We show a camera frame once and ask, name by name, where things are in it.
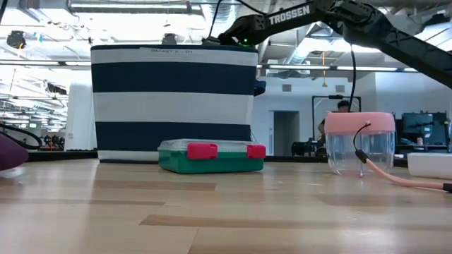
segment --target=red latch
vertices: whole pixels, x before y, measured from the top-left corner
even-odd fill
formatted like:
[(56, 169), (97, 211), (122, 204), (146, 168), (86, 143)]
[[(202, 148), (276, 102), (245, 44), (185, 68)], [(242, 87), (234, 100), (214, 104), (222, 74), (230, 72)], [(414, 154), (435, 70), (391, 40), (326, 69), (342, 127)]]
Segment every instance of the red latch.
[(217, 159), (218, 146), (209, 143), (189, 143), (186, 156), (188, 159)]
[(265, 159), (266, 147), (263, 145), (247, 145), (246, 156), (248, 159)]

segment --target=wooden tabletop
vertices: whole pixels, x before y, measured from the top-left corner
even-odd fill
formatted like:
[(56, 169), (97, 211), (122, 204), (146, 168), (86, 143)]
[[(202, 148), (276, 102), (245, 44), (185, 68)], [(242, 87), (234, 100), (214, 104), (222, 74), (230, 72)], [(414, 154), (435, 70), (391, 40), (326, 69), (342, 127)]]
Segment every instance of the wooden tabletop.
[[(394, 174), (409, 177), (406, 169)], [(336, 176), (326, 164), (178, 175), (96, 159), (0, 172), (2, 254), (433, 254), (452, 194)]]

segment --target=purple object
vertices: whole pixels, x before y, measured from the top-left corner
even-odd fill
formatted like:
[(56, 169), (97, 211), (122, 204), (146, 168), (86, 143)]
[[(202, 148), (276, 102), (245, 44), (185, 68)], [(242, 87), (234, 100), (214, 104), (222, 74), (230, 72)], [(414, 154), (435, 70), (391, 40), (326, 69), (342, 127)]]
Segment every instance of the purple object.
[(28, 160), (28, 151), (0, 134), (0, 171), (20, 166)]

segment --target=striped basket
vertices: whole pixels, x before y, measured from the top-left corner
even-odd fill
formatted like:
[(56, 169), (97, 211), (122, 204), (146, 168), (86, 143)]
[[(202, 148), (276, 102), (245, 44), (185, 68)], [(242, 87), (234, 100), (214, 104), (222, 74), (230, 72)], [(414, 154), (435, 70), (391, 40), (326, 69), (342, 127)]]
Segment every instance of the striped basket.
[(251, 140), (254, 49), (102, 45), (91, 61), (101, 162), (156, 162), (163, 140)]

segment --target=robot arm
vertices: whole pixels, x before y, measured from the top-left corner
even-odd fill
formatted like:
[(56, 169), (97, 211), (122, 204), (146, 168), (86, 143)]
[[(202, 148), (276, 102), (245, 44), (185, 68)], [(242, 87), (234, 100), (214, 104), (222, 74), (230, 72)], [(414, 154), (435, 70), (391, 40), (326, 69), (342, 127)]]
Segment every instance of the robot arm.
[(244, 16), (204, 44), (255, 46), (271, 35), (317, 21), (330, 26), (345, 41), (379, 49), (452, 89), (451, 53), (394, 28), (378, 9), (353, 0), (311, 0), (266, 16)]

